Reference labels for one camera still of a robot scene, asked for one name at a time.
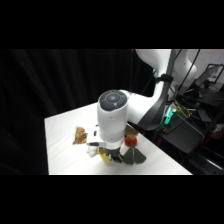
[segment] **dark background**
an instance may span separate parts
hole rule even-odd
[[[131,49],[1,49],[0,174],[48,174],[44,118],[110,89],[141,93],[151,75]]]

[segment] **green light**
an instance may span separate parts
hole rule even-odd
[[[166,115],[167,118],[166,118],[166,120],[164,122],[165,124],[169,124],[172,115],[173,115],[173,111],[171,110],[171,107],[170,107],[169,110],[168,110],[168,112],[167,112],[167,115]]]
[[[167,117],[164,123],[165,123],[165,124],[169,124],[170,119],[171,119],[171,117]]]

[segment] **small object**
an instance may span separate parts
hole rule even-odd
[[[73,142],[73,145],[86,143],[88,134],[84,132],[85,132],[84,128],[79,128],[79,127],[77,128],[76,134],[75,134],[75,141]]]
[[[146,161],[146,157],[136,148],[134,148],[134,155],[136,164],[142,164]]]
[[[161,144],[162,144],[162,140],[161,139],[158,139],[157,142],[156,142],[156,146],[158,148],[160,148]]]
[[[133,147],[130,147],[124,154],[124,162],[129,165],[133,165],[135,163]]]
[[[132,139],[132,138],[126,137],[124,139],[124,143],[125,143],[125,145],[127,145],[129,147],[131,146],[131,143],[133,143],[134,145],[137,145],[137,138]]]
[[[125,129],[125,135],[131,139],[135,139],[138,135],[138,131],[136,131],[131,126],[127,125]]]
[[[182,114],[180,114],[180,116],[186,120],[187,118],[185,116],[183,116]],[[179,127],[181,124],[183,124],[184,121],[178,117],[177,113],[174,114],[172,116],[172,119],[170,121],[170,123],[168,125],[166,125],[164,128],[166,129],[166,131],[164,131],[164,134],[169,134],[171,133],[173,130],[175,130],[177,127]]]
[[[164,123],[165,123],[165,124],[169,124],[170,119],[171,119],[171,117],[167,117]]]
[[[131,143],[131,147],[128,149],[128,151],[124,155],[124,162],[129,165],[136,164],[142,164],[146,160],[146,157],[135,148],[134,144]]]
[[[110,163],[109,156],[103,151],[103,148],[101,148],[101,147],[99,148],[99,154],[105,163]]]

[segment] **snack package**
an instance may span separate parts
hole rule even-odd
[[[88,134],[85,133],[84,128],[77,127],[75,134],[75,141],[73,142],[73,145],[86,143],[87,136]]]

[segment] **black cable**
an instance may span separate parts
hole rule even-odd
[[[195,116],[193,116],[193,115],[191,115],[191,117],[193,117],[193,118],[195,118],[195,119],[198,119],[198,120],[201,120],[201,118],[199,118],[199,117],[195,117]]]
[[[181,52],[182,50],[183,50],[183,49],[180,49],[180,51],[178,52],[178,54],[177,54],[175,60],[177,60],[177,58],[178,58],[178,56],[179,56],[179,54],[180,54],[180,52]],[[149,83],[150,83],[152,77],[149,79],[149,81],[148,81],[148,83],[146,84],[146,86],[145,86],[144,90],[142,91],[141,95],[143,95],[143,93],[144,93],[145,90],[147,89],[147,87],[148,87],[148,85],[149,85]]]
[[[206,150],[210,151],[211,153],[213,153],[213,154],[215,154],[215,155],[221,157],[222,159],[224,159],[224,157],[221,156],[220,154],[218,154],[217,152],[214,152],[213,150],[211,150],[211,149],[209,149],[209,148],[207,148],[207,147],[205,147],[205,146],[203,146],[203,145],[201,145],[200,147],[203,148],[203,149],[206,149]]]
[[[197,124],[191,119],[191,116],[189,117],[189,120],[191,120],[191,122],[192,122],[195,126],[197,126]]]
[[[180,154],[180,156],[181,156],[181,159],[182,159],[182,161],[183,161],[183,160],[184,160],[184,157],[182,156],[180,150],[178,150],[178,152],[179,152],[179,154]]]
[[[184,160],[181,162],[181,164],[183,165],[185,160],[194,152],[194,150],[192,150],[185,158]]]
[[[197,107],[197,106],[195,106],[195,105],[193,105],[193,104],[188,103],[185,99],[182,99],[182,100],[183,100],[186,104],[188,104],[189,106],[191,106],[191,107],[194,107],[194,108],[197,108],[197,109],[199,109],[199,110],[205,111],[205,112],[210,116],[212,123],[213,123],[214,125],[216,125],[215,120],[213,119],[212,115],[211,115],[208,111],[206,111],[206,110],[204,110],[204,109],[202,109],[202,108],[200,108],[200,107]]]
[[[197,58],[198,58],[198,55],[199,55],[200,51],[201,51],[201,49],[199,49],[199,50],[198,50],[198,53],[197,53],[197,55],[195,56],[195,59],[194,59],[194,61],[193,61],[192,65],[191,65],[191,67],[190,67],[190,69],[189,69],[189,71],[188,71],[187,75],[185,76],[185,78],[184,78],[183,82],[181,83],[181,85],[179,86],[179,88],[178,88],[178,90],[177,90],[177,91],[179,91],[179,90],[181,89],[181,87],[183,86],[183,84],[184,84],[185,80],[187,79],[188,75],[190,74],[191,69],[193,68],[193,66],[194,66],[194,64],[195,64],[195,62],[196,62],[196,60],[197,60]]]

